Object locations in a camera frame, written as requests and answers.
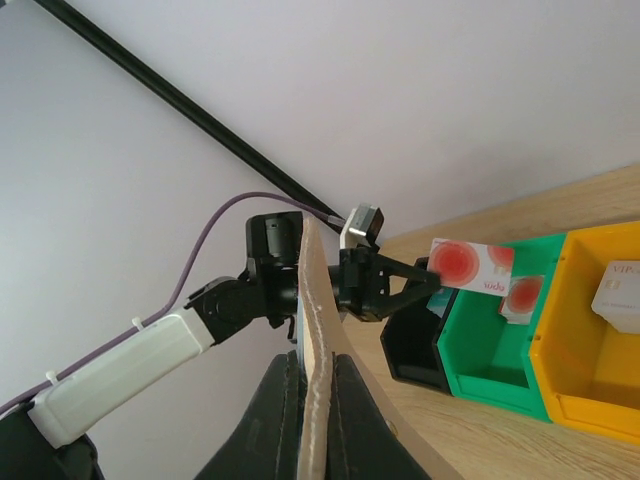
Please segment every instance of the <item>yellow bin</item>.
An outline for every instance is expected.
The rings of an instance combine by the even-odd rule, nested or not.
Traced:
[[[567,234],[529,353],[553,422],[640,444],[640,335],[591,310],[611,260],[640,260],[640,222]]]

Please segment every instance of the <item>black bin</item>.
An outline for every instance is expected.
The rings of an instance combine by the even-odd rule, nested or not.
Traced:
[[[426,270],[428,260],[427,257],[419,258],[415,266]],[[404,290],[416,284],[409,281]],[[431,297],[417,301],[389,318],[380,341],[395,380],[451,394],[437,343],[457,293],[455,290],[451,295],[442,318],[427,309]]]

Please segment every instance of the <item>plastic storage bin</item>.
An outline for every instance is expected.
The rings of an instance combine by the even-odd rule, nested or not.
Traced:
[[[640,260],[640,222],[567,235],[531,360],[555,423],[640,444],[640,335],[591,310],[611,260]]]
[[[427,263],[427,258],[419,258],[416,266],[426,269]],[[404,289],[415,284],[407,282]],[[454,292],[442,318],[427,309],[429,297],[397,311],[387,320],[380,341],[394,379],[451,392],[436,344],[455,295]]]
[[[451,393],[549,421],[529,359],[540,313],[566,234],[503,245],[515,248],[514,276],[545,275],[529,325],[509,325],[501,297],[460,291],[440,335]]]

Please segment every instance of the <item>red circle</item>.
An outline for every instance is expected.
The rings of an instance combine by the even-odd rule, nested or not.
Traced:
[[[467,243],[449,240],[433,249],[429,265],[431,270],[440,274],[443,285],[461,287],[477,275],[480,260]]]
[[[513,268],[513,259],[515,256],[515,251],[513,250],[513,248],[489,245],[487,247],[487,252],[489,253],[489,258],[493,260],[493,263],[495,263],[496,266],[511,271],[511,269]]]
[[[509,291],[507,307],[513,313],[531,313],[542,289],[542,277],[526,277],[516,281]]]

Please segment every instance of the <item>wooden surface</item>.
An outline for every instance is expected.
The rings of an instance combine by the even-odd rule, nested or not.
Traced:
[[[393,238],[381,253],[413,264],[433,237],[499,243],[638,219],[640,164]],[[640,479],[640,447],[396,382],[380,346],[384,324],[344,326],[392,403],[465,478]]]

